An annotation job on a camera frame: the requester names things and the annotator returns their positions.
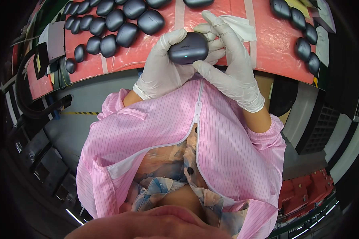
coat pocket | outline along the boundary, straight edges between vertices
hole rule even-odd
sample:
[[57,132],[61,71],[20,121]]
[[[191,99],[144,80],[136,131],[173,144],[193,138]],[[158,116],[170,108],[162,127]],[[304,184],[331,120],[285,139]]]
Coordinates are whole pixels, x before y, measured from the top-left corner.
[[136,109],[130,109],[130,108],[123,108],[119,111],[117,111],[117,114],[127,114],[130,116],[137,117],[139,119],[145,120],[148,116],[147,113],[144,113],[142,111],[136,110]]

mouth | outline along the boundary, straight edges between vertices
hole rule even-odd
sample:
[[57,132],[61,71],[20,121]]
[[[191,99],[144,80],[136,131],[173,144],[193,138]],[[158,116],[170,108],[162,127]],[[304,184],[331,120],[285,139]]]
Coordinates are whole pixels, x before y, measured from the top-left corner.
[[182,221],[185,221],[190,224],[194,224],[199,226],[197,220],[193,217],[193,215],[188,212],[186,209],[173,205],[165,205],[162,207],[155,208],[152,212],[148,214],[149,216],[166,216],[172,215],[175,216]]

pink anti-static coat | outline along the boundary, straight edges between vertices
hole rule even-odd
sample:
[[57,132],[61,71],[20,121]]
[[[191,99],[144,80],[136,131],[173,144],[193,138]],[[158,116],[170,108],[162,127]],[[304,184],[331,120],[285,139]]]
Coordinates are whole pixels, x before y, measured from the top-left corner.
[[94,217],[118,214],[147,151],[185,140],[198,125],[196,161],[224,210],[249,208],[238,238],[265,238],[278,215],[286,144],[282,122],[271,116],[267,132],[247,128],[242,109],[195,75],[181,88],[124,107],[129,90],[111,93],[90,126],[77,168],[77,193]]

fluorescent light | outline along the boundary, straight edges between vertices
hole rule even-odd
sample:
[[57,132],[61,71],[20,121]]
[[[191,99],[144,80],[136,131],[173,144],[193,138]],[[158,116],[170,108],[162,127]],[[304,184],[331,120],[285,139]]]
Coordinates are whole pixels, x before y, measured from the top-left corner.
[[[311,227],[315,226],[315,224],[317,224],[317,223],[318,223],[318,222],[315,222],[314,224],[311,225]],[[311,228],[311,227],[310,227],[310,228]]]
[[307,232],[308,230],[309,230],[309,229],[307,228],[307,229],[304,230],[302,233],[298,234],[297,236],[294,236],[292,239],[299,237],[300,235],[302,235],[303,233]]
[[76,221],[78,221],[81,225],[84,225],[84,223],[82,223],[77,217],[75,217],[68,209],[66,209],[66,211],[67,211],[74,219],[76,219]]
[[326,212],[326,215],[327,215],[333,208],[335,208],[335,206],[336,206],[336,204],[335,204],[334,206],[332,206],[332,208],[331,208],[328,212]]

